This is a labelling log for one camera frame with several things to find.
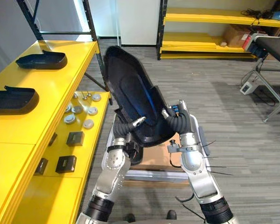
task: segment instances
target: shoe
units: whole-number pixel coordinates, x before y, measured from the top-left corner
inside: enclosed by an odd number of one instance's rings
[[[177,219],[176,212],[174,210],[169,210],[166,219],[176,220]]]
[[[135,216],[132,213],[127,214],[124,220],[127,221],[128,223],[136,222]]]

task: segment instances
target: black metal shelf frame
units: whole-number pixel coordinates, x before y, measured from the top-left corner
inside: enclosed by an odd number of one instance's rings
[[[157,56],[158,60],[161,59],[161,47],[163,42],[163,36],[164,36],[164,17],[166,16],[167,11],[167,2],[168,0],[161,0],[160,1],[160,10],[159,10],[159,24],[158,24],[158,34],[157,34]]]
[[[86,19],[87,19],[87,23],[89,26],[89,30],[90,32],[79,32],[79,31],[66,31],[66,32],[55,32],[55,31],[40,31],[37,27],[37,25],[35,24],[35,18],[36,18],[36,14],[37,14],[37,9],[38,9],[38,5],[39,5],[39,1],[40,0],[36,0],[35,2],[35,8],[34,8],[34,12],[33,15],[30,13],[30,10],[27,7],[27,4],[25,2],[25,0],[17,0],[18,5],[20,6],[32,32],[34,33],[36,39],[38,41],[44,40],[42,35],[91,35],[92,41],[96,41],[98,43],[98,38],[95,32],[95,28],[94,28],[94,24],[93,24],[93,19],[92,19],[92,15],[91,15],[91,11],[90,11],[90,6],[89,6],[89,2],[88,0],[82,0],[83,3],[83,7],[84,7],[84,11],[86,14]],[[99,52],[97,55],[97,60],[98,60],[98,64],[99,64],[99,68],[102,74],[102,78],[104,81],[104,85],[100,84],[96,79],[94,79],[92,76],[90,76],[88,73],[85,72],[85,76],[88,77],[91,81],[93,81],[95,84],[97,84],[99,87],[101,87],[103,90],[105,91],[110,91],[109,87],[107,86],[107,83],[104,79],[103,73],[104,73],[104,63],[103,63],[103,59],[102,59],[102,55]],[[109,99],[109,103],[110,105],[112,105],[112,98]]]

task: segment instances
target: white wall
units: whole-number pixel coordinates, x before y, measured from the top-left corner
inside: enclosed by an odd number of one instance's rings
[[[168,0],[168,7],[181,8],[213,8],[226,10],[265,10],[272,8],[275,0]],[[227,24],[195,23],[195,22],[166,22],[165,32],[208,33],[220,36]]]
[[[155,45],[160,0],[117,0],[122,44]]]
[[[0,0],[0,71],[35,41],[17,2]]]
[[[34,8],[35,0],[29,1]],[[41,23],[42,30],[82,30],[73,0],[54,0],[54,3],[49,0],[41,0],[37,18]],[[77,36],[46,35],[44,38],[47,40],[75,40]],[[0,71],[35,41],[36,38],[17,2],[15,0],[0,0]]]
[[[97,36],[116,36],[116,0],[89,0]]]

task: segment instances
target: white round component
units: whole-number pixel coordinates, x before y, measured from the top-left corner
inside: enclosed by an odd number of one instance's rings
[[[93,100],[94,102],[98,102],[98,101],[101,100],[101,95],[99,95],[99,94],[93,94],[91,98],[92,98],[92,100]]]
[[[96,115],[98,113],[98,109],[95,106],[89,107],[87,113],[89,115]]]
[[[74,123],[75,120],[76,120],[76,117],[75,117],[74,114],[67,115],[67,116],[64,118],[64,122],[65,122],[66,124],[68,124],[68,125]]]
[[[71,106],[68,105],[67,108],[65,109],[65,112],[68,113],[68,112],[70,112],[70,110],[71,110]]]
[[[91,129],[94,126],[94,122],[91,119],[87,119],[83,123],[83,127],[86,129]]]
[[[74,113],[74,114],[79,114],[83,111],[83,108],[81,106],[74,106],[71,111]]]

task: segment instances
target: black plastic tray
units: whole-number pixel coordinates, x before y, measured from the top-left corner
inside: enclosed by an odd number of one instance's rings
[[[15,62],[23,69],[61,69],[67,64],[65,53],[42,51],[43,54],[27,55]]]
[[[145,116],[145,122],[132,132],[134,140],[151,147],[170,139],[175,133],[161,111],[166,103],[153,86],[141,62],[118,46],[109,47],[104,57],[104,78],[119,105],[115,112],[124,122]]]
[[[32,111],[38,104],[35,89],[4,86],[0,91],[0,115],[25,114]]]

